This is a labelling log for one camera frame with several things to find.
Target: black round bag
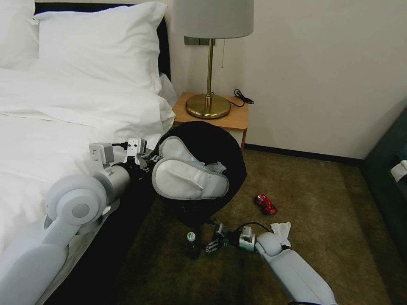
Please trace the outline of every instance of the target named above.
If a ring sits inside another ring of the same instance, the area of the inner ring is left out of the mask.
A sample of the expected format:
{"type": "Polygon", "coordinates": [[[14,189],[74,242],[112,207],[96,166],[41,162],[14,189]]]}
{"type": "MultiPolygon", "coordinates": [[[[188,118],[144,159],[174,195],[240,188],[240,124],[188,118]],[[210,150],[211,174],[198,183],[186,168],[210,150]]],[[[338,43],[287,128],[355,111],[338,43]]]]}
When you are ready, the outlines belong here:
{"type": "Polygon", "coordinates": [[[179,137],[188,150],[206,165],[219,161],[226,167],[223,174],[229,180],[229,190],[223,197],[202,200],[164,198],[179,221],[188,227],[198,227],[223,208],[242,186],[247,175],[243,155],[238,143],[227,131],[206,122],[181,124],[166,133],[160,144],[169,136],[179,137]]]}

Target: white pillow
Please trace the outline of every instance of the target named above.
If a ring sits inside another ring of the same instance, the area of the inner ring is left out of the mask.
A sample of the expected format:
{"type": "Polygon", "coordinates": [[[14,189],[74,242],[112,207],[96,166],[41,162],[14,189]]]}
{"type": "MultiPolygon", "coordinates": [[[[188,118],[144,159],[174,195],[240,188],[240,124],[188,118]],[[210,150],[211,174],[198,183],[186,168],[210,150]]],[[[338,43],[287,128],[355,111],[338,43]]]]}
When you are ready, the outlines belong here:
{"type": "Polygon", "coordinates": [[[45,12],[34,69],[161,91],[157,27],[166,5],[146,2],[96,13],[45,12]]]}
{"type": "Polygon", "coordinates": [[[24,69],[38,58],[34,0],[0,0],[0,67],[24,69]]]}

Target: white duvet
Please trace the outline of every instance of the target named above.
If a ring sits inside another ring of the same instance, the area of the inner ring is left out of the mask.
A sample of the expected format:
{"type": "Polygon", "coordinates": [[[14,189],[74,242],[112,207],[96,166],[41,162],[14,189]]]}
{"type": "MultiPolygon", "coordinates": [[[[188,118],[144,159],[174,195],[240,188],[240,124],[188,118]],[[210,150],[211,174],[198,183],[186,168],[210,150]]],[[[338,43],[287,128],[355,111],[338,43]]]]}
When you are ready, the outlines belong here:
{"type": "Polygon", "coordinates": [[[91,172],[89,143],[142,137],[154,148],[173,118],[166,100],[145,89],[0,69],[0,256],[44,217],[58,179],[91,172]]]}

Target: brown carpet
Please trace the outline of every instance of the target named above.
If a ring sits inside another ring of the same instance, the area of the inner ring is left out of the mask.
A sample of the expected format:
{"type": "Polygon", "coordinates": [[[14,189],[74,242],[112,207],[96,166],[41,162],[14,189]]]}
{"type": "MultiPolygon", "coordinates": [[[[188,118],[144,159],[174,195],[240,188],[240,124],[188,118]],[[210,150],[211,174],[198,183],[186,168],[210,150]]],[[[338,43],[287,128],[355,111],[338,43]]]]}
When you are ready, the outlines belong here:
{"type": "MultiPolygon", "coordinates": [[[[407,304],[407,268],[356,167],[254,151],[244,157],[248,177],[218,220],[232,229],[290,221],[292,249],[339,304],[407,304]],[[277,206],[276,215],[253,204],[261,192],[277,206]]],[[[121,270],[117,304],[287,304],[259,256],[226,247],[191,260],[187,232],[160,200],[154,203],[121,270]]],[[[205,227],[204,241],[210,235],[205,227]]]]}

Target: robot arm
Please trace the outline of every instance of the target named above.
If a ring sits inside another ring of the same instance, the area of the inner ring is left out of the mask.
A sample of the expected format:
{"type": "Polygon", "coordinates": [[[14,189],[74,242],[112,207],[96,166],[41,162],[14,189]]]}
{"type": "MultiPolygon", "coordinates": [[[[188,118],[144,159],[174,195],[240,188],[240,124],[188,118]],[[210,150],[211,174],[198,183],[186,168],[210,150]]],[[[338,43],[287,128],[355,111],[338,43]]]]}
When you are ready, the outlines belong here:
{"type": "Polygon", "coordinates": [[[333,305],[334,294],[323,278],[295,251],[283,250],[275,234],[266,232],[254,244],[257,253],[293,301],[333,305]]]}
{"type": "Polygon", "coordinates": [[[127,164],[113,166],[112,144],[91,144],[94,176],[65,177],[51,187],[45,198],[45,221],[26,228],[0,259],[0,304],[36,304],[65,264],[71,239],[98,227],[131,177],[142,177],[148,170],[142,169],[147,165],[141,158],[145,140],[129,143],[133,149],[127,149],[127,164]]]}
{"type": "Polygon", "coordinates": [[[215,223],[213,241],[205,251],[213,252],[228,244],[251,253],[258,253],[270,266],[290,300],[296,304],[335,305],[334,294],[323,278],[295,251],[280,244],[271,232],[256,238],[251,227],[229,231],[222,223],[215,223]]]}

